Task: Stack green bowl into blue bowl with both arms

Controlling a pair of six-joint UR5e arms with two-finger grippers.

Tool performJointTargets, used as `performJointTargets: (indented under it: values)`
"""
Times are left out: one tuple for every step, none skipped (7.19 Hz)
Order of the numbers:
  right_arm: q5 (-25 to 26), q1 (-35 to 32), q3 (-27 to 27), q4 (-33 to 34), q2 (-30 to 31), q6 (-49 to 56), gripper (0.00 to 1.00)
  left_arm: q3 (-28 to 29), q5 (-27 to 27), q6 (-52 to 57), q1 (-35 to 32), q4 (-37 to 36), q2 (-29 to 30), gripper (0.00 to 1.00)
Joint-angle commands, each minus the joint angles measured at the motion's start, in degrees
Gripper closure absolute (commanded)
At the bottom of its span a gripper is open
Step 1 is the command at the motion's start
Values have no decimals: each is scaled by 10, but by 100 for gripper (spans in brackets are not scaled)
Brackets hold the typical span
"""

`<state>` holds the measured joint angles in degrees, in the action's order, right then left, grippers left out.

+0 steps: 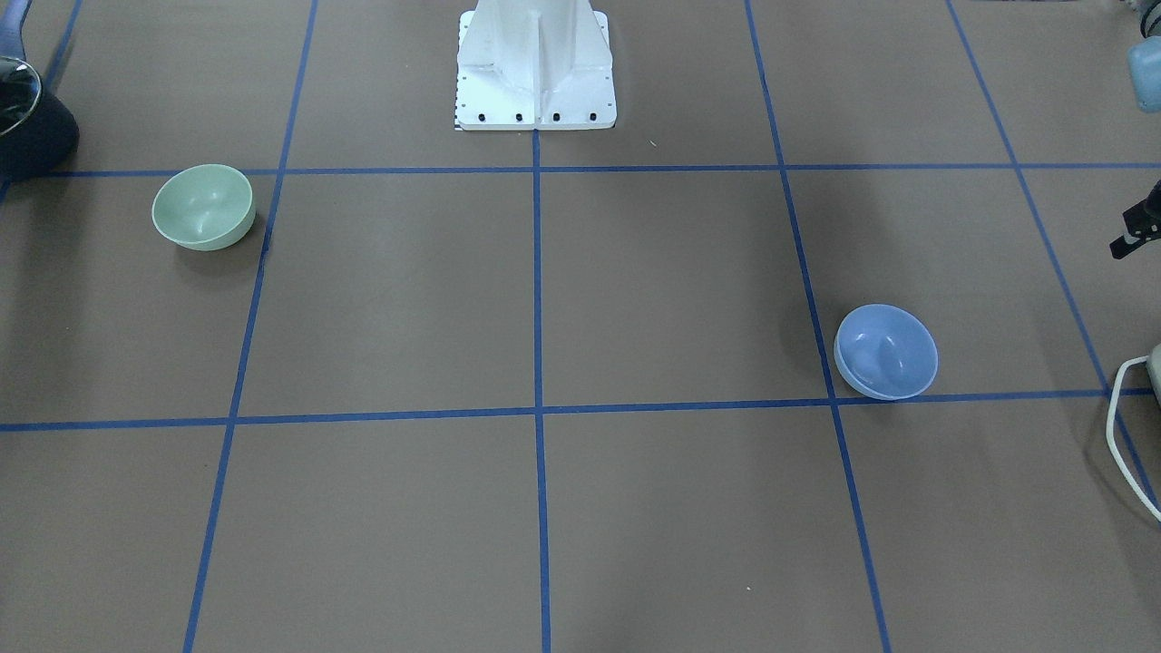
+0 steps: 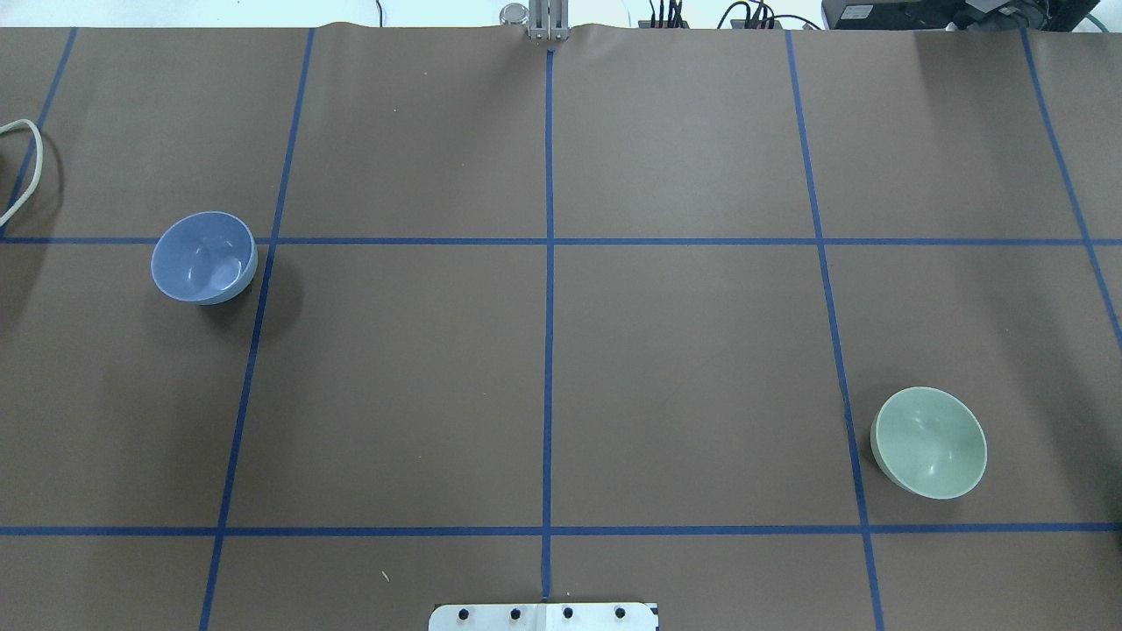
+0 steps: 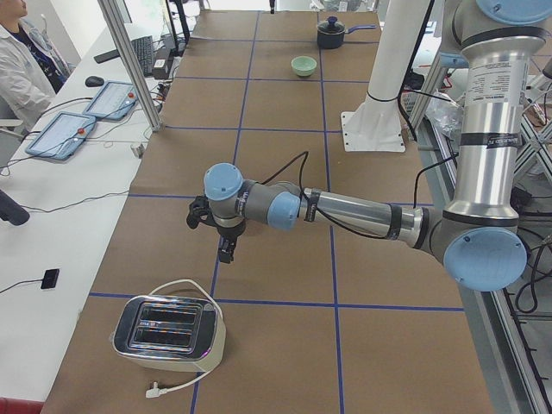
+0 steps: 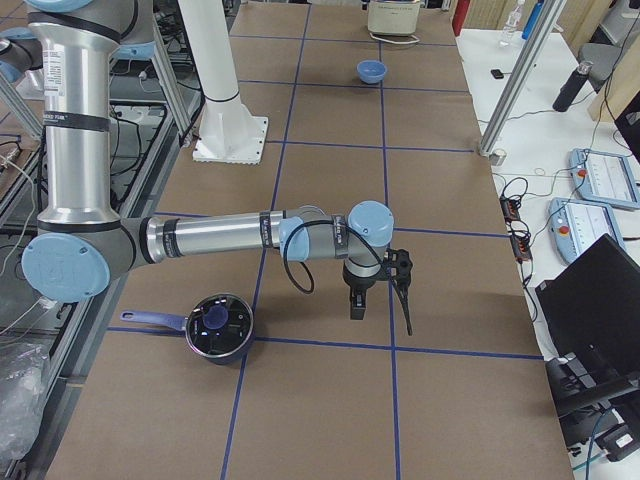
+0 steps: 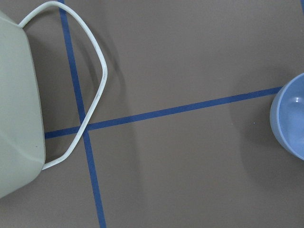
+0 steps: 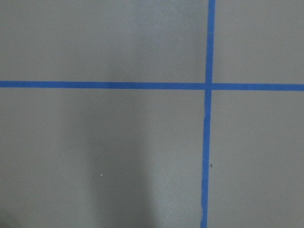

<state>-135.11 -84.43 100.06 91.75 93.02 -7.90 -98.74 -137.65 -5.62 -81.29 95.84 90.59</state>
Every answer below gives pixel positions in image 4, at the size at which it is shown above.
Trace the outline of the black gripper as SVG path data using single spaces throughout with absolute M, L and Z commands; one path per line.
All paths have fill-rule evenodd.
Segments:
M 350 319 L 363 320 L 366 313 L 366 292 L 375 285 L 374 276 L 361 277 L 343 267 L 343 280 L 349 287 Z

